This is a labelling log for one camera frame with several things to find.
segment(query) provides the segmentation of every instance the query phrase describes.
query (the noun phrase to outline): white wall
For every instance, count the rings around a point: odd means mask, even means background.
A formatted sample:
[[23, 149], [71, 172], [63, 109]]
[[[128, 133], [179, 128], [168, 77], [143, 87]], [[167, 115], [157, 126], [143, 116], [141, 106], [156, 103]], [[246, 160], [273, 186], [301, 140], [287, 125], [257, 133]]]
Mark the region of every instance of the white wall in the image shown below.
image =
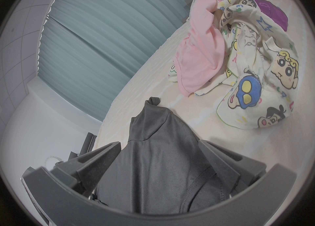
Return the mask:
[[0, 141], [36, 76], [38, 41], [53, 0], [21, 0], [0, 36]]
[[[29, 94], [5, 128], [0, 166], [21, 202], [44, 224], [24, 190], [22, 174], [29, 166], [43, 166], [50, 156], [67, 161], [70, 151], [80, 152], [88, 132], [98, 134], [101, 122], [65, 101], [39, 77], [28, 86]], [[50, 160], [48, 168], [54, 163]]]

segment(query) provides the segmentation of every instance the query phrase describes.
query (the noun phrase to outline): tiled floor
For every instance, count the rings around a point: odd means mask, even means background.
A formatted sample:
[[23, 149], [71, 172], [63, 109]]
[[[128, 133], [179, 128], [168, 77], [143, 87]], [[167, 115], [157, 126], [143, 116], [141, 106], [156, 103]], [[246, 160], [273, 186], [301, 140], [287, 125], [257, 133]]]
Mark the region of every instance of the tiled floor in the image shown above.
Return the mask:
[[0, 140], [36, 76], [37, 44], [53, 0], [21, 0], [0, 36]]

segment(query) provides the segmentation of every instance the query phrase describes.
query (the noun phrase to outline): yellow cartoon eye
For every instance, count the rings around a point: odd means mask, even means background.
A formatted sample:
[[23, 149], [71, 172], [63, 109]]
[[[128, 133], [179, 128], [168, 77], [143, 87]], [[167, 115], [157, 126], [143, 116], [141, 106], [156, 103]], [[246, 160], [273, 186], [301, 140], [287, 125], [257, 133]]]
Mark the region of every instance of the yellow cartoon eye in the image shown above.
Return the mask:
[[249, 94], [245, 94], [243, 96], [243, 102], [244, 104], [249, 104], [252, 101], [252, 97]]
[[246, 80], [245, 82], [243, 82], [242, 85], [242, 91], [245, 93], [250, 92], [250, 90], [252, 89], [252, 84], [250, 83], [250, 81]]

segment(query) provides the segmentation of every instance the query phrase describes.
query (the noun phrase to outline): curtain fold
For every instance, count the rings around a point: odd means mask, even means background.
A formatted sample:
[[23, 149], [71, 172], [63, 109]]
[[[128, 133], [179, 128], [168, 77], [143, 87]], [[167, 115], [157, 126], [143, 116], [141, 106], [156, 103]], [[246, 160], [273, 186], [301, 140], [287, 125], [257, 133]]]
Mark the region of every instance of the curtain fold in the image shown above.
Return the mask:
[[182, 25], [185, 0], [55, 0], [39, 47], [38, 76], [103, 120], [114, 98]]

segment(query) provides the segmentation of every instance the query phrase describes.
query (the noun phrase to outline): gray garment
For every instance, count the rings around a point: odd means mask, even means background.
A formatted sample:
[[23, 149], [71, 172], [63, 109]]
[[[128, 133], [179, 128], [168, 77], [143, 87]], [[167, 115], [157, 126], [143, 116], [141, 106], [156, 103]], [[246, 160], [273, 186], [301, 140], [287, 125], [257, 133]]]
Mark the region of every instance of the gray garment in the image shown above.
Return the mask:
[[100, 180], [97, 199], [142, 214], [177, 214], [210, 207], [228, 197], [198, 147], [198, 137], [159, 98], [131, 118], [127, 146]]

